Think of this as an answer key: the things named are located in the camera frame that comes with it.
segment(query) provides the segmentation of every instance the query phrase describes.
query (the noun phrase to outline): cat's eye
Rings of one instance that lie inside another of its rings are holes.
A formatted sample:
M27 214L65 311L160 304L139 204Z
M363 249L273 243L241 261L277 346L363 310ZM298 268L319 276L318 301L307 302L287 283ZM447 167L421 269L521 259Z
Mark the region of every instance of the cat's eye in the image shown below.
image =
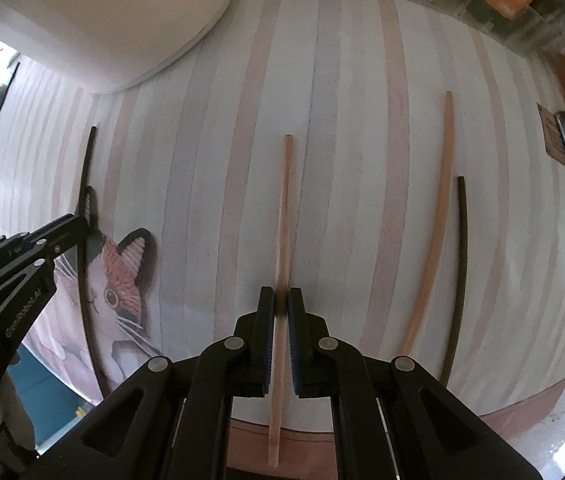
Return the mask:
M104 300L111 308L118 307L118 294L116 294L111 288L105 289Z

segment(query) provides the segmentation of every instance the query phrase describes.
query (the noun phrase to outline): cat illustration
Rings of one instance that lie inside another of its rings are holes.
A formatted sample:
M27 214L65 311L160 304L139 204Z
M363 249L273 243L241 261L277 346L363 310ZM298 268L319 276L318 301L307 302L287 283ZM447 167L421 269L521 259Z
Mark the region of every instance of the cat illustration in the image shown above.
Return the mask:
M87 296L103 371L115 388L148 358L160 354L144 328L144 289L150 281L154 241L136 229L115 242L98 229L87 239ZM92 402L102 400L88 353L78 297L76 249L56 258L57 292L25 344L61 380Z

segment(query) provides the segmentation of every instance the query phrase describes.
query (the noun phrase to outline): brown tag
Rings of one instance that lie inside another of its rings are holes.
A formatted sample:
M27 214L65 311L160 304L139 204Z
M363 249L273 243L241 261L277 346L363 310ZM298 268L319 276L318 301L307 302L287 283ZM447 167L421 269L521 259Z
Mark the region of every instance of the brown tag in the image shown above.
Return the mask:
M562 140L562 135L560 135L554 114L541 105L538 105L538 112L543 122L545 150L551 158L565 166L565 143Z

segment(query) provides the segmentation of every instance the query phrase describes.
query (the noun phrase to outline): black equipment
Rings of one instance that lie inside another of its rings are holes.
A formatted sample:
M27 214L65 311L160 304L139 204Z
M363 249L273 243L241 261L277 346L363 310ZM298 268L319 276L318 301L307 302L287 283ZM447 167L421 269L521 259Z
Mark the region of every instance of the black equipment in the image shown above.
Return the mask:
M55 292L53 258L86 231L84 219L66 215L0 238L0 378ZM299 288L288 306L295 393L330 398L339 480L541 478L411 358L368 358L330 337ZM274 291L264 286L233 336L184 361L150 359L21 480L223 479L232 398L268 392L273 329Z

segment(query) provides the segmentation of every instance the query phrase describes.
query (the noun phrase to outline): silver rivet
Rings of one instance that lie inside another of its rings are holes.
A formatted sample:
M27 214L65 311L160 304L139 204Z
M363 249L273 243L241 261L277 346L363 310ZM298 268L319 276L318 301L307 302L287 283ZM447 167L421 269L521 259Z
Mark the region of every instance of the silver rivet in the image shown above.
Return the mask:
M225 339L225 348L229 350L240 350L244 344L243 338L235 335Z
M338 340L334 339L333 337L323 337L319 341L319 346L323 350L335 350L338 348Z
M410 372L414 369L414 362L406 356L400 356L394 361L394 366L401 372Z
M167 368L168 364L169 362L164 357L154 357L151 361L149 361L147 367L149 367L149 370L152 372L161 372Z

